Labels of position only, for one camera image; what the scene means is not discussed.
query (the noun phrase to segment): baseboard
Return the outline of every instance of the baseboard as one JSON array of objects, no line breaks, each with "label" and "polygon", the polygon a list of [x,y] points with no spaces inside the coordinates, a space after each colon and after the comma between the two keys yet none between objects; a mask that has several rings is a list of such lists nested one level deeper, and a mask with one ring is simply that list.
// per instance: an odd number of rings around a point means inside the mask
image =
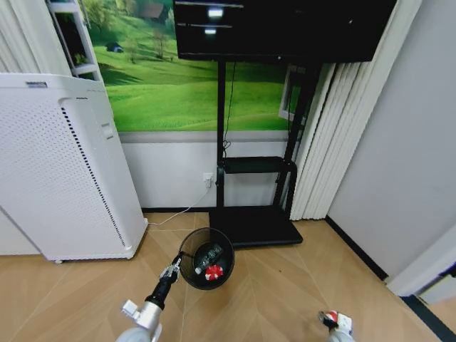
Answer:
[{"label": "baseboard", "polygon": [[453,333],[432,311],[416,296],[400,297],[415,314],[421,318],[432,332],[443,342],[456,341]]},{"label": "baseboard", "polygon": [[[178,207],[173,207],[173,208],[141,208],[142,212],[183,212],[187,208],[178,208]],[[188,209],[187,212],[208,212],[212,209],[215,209],[215,207],[194,207]]]},{"label": "baseboard", "polygon": [[383,271],[383,269],[376,264],[375,261],[371,259],[368,254],[363,251],[361,247],[354,242],[347,233],[345,233],[342,228],[339,227],[337,223],[333,221],[329,216],[326,216],[325,218],[326,222],[331,226],[332,229],[342,238],[342,240],[350,247],[352,250],[361,258],[361,260],[364,261],[364,263],[372,270],[372,272],[380,278],[381,281],[384,281],[387,277],[388,274]]}]

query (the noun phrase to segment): tv stand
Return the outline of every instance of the tv stand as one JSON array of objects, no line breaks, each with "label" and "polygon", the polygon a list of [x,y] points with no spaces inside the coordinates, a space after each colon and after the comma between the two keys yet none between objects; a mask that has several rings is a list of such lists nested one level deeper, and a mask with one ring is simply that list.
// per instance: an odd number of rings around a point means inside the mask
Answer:
[{"label": "tv stand", "polygon": [[[306,67],[298,104],[283,157],[224,157],[224,105],[226,62],[218,62],[217,86],[217,206],[209,213],[210,226],[224,232],[235,248],[300,244],[298,230],[290,222],[297,169],[293,153],[302,119],[314,96],[321,64]],[[225,207],[224,175],[234,173],[278,173],[274,201],[270,206]],[[285,209],[281,199],[289,174]]]}]

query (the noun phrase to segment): black television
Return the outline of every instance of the black television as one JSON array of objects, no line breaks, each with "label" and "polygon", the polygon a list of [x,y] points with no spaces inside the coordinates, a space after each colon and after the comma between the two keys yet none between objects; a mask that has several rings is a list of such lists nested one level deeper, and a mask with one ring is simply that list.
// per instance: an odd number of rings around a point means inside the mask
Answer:
[{"label": "black television", "polygon": [[396,0],[174,0],[179,58],[370,61]]}]

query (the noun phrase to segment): white wall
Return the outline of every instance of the white wall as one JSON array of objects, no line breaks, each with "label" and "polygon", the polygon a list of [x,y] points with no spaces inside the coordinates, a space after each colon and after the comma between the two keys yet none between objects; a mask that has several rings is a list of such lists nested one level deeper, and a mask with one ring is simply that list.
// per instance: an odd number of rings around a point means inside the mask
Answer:
[{"label": "white wall", "polygon": [[[282,156],[284,141],[233,142],[228,156]],[[123,143],[141,207],[188,207],[206,188],[203,172],[217,169],[215,142]],[[225,175],[226,205],[268,205],[276,174]],[[197,207],[214,207],[215,185]]]},{"label": "white wall", "polygon": [[455,14],[423,1],[328,214],[391,276],[456,222]]},{"label": "white wall", "polygon": [[0,255],[39,254],[35,246],[16,228],[16,225],[0,210]]}]

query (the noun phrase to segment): wooden floor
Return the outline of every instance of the wooden floor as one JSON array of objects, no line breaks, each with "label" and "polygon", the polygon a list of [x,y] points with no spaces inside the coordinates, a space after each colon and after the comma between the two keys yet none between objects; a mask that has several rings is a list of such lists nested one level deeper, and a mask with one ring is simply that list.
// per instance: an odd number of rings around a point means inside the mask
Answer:
[{"label": "wooden floor", "polygon": [[[147,216],[161,222],[169,214]],[[0,341],[114,341],[132,326],[119,312],[123,301],[141,303],[182,239],[207,225],[207,214],[186,213],[151,226],[130,261],[0,257]],[[322,309],[353,317],[359,342],[438,341],[325,222],[296,226],[303,244],[236,252],[232,276],[218,289],[180,279],[166,301],[160,342],[323,342]]]},{"label": "wooden floor", "polygon": [[448,328],[456,333],[456,297],[427,306]]}]

